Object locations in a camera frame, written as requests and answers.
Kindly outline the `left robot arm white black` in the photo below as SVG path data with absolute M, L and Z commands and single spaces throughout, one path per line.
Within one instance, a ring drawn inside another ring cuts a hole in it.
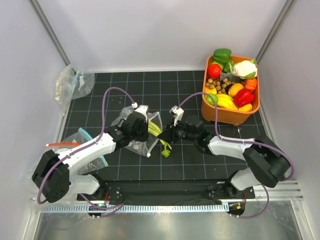
M 106 195 L 106 188 L 93 175 L 79 175 L 78 171 L 91 161 L 125 148 L 132 141 L 146 142 L 148 133 L 148 107 L 141 105 L 122 122 L 103 128 L 100 135 L 72 149 L 55 153 L 46 151 L 33 175 L 38 187 L 37 202 L 55 203 L 67 194 L 87 194 L 94 200 Z

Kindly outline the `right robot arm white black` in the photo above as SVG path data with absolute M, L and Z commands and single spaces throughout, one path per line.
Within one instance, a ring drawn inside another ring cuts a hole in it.
M 230 198 L 237 198 L 245 189 L 256 185 L 274 188 L 285 179 L 285 173 L 291 166 L 269 138 L 218 136 L 207 131 L 204 123 L 195 115 L 185 120 L 173 120 L 158 135 L 158 139 L 167 143 L 190 141 L 203 154 L 245 161 L 248 167 L 234 172 L 224 184 Z

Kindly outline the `clear polka dot zip bag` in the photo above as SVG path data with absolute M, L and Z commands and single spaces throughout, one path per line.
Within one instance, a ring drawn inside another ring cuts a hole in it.
M 125 120 L 129 116 L 129 114 L 131 114 L 133 111 L 134 111 L 134 108 L 131 105 L 124 107 L 120 111 L 119 116 L 111 123 L 111 126 L 119 125 L 120 120 L 121 119 Z M 152 110 L 151 112 L 148 112 L 147 120 L 149 122 L 149 126 L 151 126 L 151 123 L 153 123 L 160 129 L 160 132 L 162 132 L 163 123 L 162 123 L 159 111 Z M 134 152 L 136 154 L 149 158 L 151 156 L 152 149 L 155 147 L 159 139 L 151 133 L 148 133 L 148 134 L 149 134 L 149 137 L 147 141 L 139 142 L 136 140 L 132 140 L 125 148 L 131 152 Z

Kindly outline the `green celery stalk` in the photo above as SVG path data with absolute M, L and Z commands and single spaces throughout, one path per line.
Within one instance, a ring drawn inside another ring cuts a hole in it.
M 151 120 L 149 120 L 148 121 L 148 132 L 151 135 L 158 137 L 158 135 L 162 133 L 162 130 L 160 129 L 159 126 L 157 126 L 155 123 L 153 123 Z M 162 156 L 164 156 L 166 158 L 169 157 L 171 150 L 172 150 L 171 145 L 164 140 L 160 140 L 160 142 L 164 147 L 163 151 L 161 152 Z

